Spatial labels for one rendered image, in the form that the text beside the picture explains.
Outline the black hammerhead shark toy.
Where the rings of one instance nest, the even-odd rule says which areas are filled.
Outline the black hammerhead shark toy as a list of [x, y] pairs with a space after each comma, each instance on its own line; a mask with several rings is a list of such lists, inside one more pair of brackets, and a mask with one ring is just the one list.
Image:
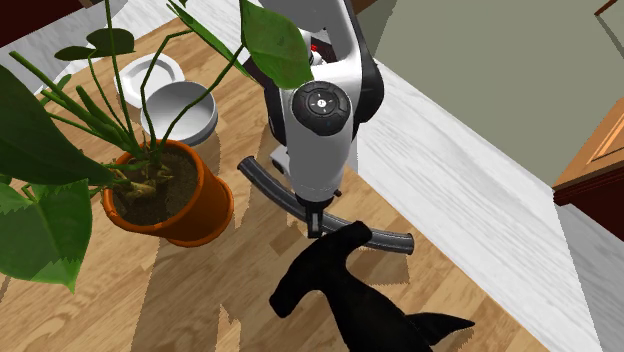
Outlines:
[[311, 291], [320, 291], [350, 352], [433, 352], [448, 335], [475, 323], [443, 313], [404, 313], [389, 298], [352, 275], [348, 256], [372, 239], [361, 221], [325, 235], [303, 250], [279, 281], [269, 304], [285, 318]]

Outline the dark brown furniture piece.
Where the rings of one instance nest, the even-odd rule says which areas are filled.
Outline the dark brown furniture piece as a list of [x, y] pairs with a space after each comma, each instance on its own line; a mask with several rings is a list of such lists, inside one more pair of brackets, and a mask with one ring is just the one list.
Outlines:
[[80, 0], [0, 0], [0, 47], [82, 8]]

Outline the dark grey curved tube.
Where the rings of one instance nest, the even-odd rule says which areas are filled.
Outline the dark grey curved tube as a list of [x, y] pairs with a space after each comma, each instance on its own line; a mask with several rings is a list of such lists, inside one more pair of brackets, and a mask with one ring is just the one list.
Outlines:
[[[297, 201], [296, 196], [266, 169], [253, 156], [245, 157], [237, 169], [267, 198], [286, 212], [305, 222], [305, 208]], [[414, 251], [414, 238], [411, 233], [396, 233], [371, 228], [372, 238], [366, 246], [373, 249], [411, 255]]]

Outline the white plate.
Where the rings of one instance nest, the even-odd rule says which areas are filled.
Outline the white plate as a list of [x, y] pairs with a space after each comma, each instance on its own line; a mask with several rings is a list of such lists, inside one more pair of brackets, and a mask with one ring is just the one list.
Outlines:
[[[136, 109], [142, 107], [140, 88], [153, 57], [154, 53], [135, 59], [119, 72], [125, 102]], [[145, 98], [148, 99], [151, 94], [165, 85], [184, 80], [185, 75], [180, 65], [174, 59], [161, 53], [145, 85]]]

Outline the brown wooden cabinet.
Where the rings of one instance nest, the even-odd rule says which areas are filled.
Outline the brown wooden cabinet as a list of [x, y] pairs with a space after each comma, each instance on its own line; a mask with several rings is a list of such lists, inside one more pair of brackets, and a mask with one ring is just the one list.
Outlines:
[[574, 205], [624, 241], [624, 97], [552, 186], [553, 201]]

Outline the green plant in orange pot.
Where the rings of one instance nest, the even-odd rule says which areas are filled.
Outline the green plant in orange pot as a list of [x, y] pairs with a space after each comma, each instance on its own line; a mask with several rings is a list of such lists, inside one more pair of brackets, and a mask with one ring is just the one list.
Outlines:
[[73, 288], [100, 196], [119, 228], [196, 247], [234, 210], [229, 186], [170, 135], [138, 141], [127, 114], [83, 89], [40, 94], [0, 65], [0, 273]]

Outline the grey white bowl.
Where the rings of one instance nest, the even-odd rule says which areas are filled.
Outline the grey white bowl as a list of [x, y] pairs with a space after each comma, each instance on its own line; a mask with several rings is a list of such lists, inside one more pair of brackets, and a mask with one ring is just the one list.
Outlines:
[[[207, 88], [199, 83], [179, 81], [152, 93], [146, 100], [146, 107], [155, 137], [162, 139], [177, 115], [206, 91]], [[185, 112], [175, 124], [168, 140], [176, 140], [189, 146], [198, 145], [214, 132], [217, 122], [217, 106], [213, 96], [208, 94]]]

